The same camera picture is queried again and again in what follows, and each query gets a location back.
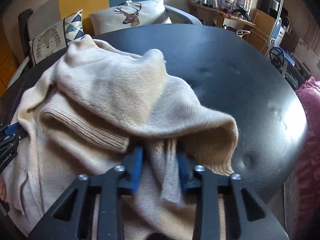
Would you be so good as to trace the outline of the tiger print cushion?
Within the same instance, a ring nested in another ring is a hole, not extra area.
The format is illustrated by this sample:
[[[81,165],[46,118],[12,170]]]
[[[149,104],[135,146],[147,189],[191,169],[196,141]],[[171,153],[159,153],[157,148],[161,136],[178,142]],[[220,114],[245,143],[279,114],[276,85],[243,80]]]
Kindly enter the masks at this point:
[[[29,42],[30,57],[35,66],[48,56],[84,36],[82,10],[47,28]]]

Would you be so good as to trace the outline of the black leather ottoman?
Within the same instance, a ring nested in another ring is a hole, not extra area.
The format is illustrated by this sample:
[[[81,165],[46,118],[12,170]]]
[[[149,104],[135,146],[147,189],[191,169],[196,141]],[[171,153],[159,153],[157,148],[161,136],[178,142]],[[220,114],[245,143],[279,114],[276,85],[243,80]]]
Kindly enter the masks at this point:
[[[150,25],[93,39],[140,56],[152,49],[161,51],[167,73],[183,79],[202,106],[234,118],[238,142],[231,158],[231,174],[237,173],[247,181],[265,204],[278,191],[304,145],[306,117],[292,88],[263,55],[227,31],[185,24]],[[48,56],[24,74],[22,87],[9,88],[1,109],[10,125],[14,124],[12,117],[23,93],[35,86],[67,49]],[[148,161],[143,140],[130,144],[125,155],[137,144],[144,146],[143,169]],[[178,152],[187,154],[182,142],[177,143]],[[6,201],[1,205],[1,239],[28,239],[9,211]]]

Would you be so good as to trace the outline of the beige knit sweater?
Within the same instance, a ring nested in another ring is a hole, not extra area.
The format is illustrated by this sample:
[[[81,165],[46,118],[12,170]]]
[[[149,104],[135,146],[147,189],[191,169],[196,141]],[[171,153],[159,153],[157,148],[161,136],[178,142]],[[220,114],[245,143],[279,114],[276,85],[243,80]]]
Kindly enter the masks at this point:
[[[130,54],[88,35],[23,93],[12,122],[28,135],[1,187],[24,235],[79,174],[105,173],[143,140],[148,161],[136,194],[124,199],[125,237],[160,232],[191,239],[195,202],[182,195],[177,143],[213,172],[229,175],[238,142],[234,118],[202,106],[183,79],[167,73],[161,51]]]

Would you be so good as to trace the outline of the deer print cushion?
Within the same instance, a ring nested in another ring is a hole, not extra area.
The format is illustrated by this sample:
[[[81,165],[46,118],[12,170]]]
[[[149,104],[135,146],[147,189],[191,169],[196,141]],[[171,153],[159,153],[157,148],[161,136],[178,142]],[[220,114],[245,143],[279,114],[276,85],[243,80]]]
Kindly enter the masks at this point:
[[[150,24],[171,24],[163,0],[130,2],[89,15],[95,35]]]

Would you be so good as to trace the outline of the grey yellow blue sofa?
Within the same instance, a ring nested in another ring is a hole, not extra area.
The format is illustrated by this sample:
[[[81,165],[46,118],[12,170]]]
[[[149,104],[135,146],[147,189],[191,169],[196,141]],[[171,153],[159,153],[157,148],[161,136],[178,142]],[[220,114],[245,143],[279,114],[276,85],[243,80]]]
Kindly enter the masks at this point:
[[[35,51],[30,46],[32,40],[50,26],[63,21],[79,10],[82,11],[82,30],[85,34],[93,35],[93,25],[89,15],[109,7],[121,5],[125,1],[127,0],[48,0],[35,10],[30,8],[25,10],[18,17],[24,55],[32,58],[31,54]]]

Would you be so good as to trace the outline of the wooden side table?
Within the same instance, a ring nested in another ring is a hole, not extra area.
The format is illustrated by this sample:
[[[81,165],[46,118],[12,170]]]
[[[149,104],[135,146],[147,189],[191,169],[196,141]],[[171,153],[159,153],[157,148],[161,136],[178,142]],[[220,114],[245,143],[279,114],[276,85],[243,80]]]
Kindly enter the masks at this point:
[[[205,7],[201,4],[188,1],[187,6],[190,14],[201,20],[204,25],[212,25],[214,23],[217,28],[222,28],[224,25],[224,21],[230,20],[250,27],[255,27],[254,23],[251,23],[247,20],[242,20],[239,17],[235,17],[231,14],[224,13],[220,10],[216,10],[210,7]]]

